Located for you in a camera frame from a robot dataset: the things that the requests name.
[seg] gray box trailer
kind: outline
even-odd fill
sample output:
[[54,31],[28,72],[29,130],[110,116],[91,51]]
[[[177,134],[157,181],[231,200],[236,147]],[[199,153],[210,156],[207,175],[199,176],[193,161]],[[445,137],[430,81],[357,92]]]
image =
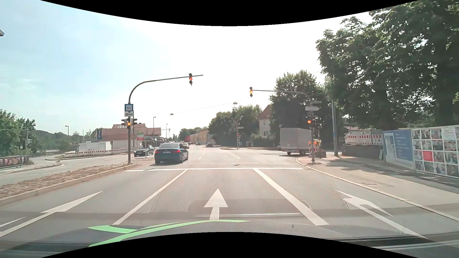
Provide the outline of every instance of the gray box trailer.
[[287,152],[287,155],[309,153],[309,142],[311,141],[311,130],[301,128],[280,129],[280,149]]

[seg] red and white barrier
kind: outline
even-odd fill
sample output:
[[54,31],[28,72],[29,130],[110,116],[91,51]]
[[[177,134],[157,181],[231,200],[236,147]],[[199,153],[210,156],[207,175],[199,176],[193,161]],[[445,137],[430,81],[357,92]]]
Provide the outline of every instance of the red and white barrier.
[[346,135],[344,140],[350,145],[382,145],[382,134]]
[[79,151],[79,152],[66,152],[64,157],[83,157],[83,156],[98,156],[98,155],[113,155],[128,152],[128,149],[118,150],[106,150],[106,151]]

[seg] median strip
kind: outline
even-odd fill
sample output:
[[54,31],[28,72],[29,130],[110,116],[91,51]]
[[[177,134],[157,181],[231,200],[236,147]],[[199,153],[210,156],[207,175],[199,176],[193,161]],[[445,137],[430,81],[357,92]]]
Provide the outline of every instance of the median strip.
[[29,199],[47,192],[55,191],[116,172],[130,169],[137,164],[117,164],[109,166],[95,166],[75,171],[53,174],[15,184],[0,186],[0,207],[14,202]]

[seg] traffic light pole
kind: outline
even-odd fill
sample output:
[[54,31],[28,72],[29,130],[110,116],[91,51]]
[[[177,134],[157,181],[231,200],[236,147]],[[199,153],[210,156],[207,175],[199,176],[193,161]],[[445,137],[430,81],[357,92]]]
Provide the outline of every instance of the traffic light pole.
[[[151,81],[144,81],[139,84],[137,84],[132,90],[131,93],[129,94],[129,99],[128,99],[128,104],[131,104],[131,96],[134,90],[139,87],[140,85],[144,83],[152,83],[152,82],[158,82],[158,81],[165,81],[165,80],[173,80],[173,79],[181,79],[181,78],[192,78],[192,77],[197,77],[197,76],[204,76],[204,74],[201,75],[191,75],[189,76],[183,76],[183,77],[175,77],[175,78],[167,78],[167,79],[159,79],[159,80],[151,80]],[[131,164],[131,130],[128,130],[128,164]]]

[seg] car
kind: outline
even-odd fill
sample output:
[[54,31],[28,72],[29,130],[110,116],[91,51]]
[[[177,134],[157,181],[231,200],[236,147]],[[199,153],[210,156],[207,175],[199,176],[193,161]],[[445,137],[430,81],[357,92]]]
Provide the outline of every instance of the car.
[[143,146],[140,149],[137,149],[134,151],[134,157],[137,156],[145,156],[147,155],[152,155],[154,151],[153,146],[149,145],[148,148],[144,148]]
[[159,164],[161,161],[177,161],[183,163],[188,160],[188,151],[183,144],[178,142],[163,143],[155,151],[155,163]]

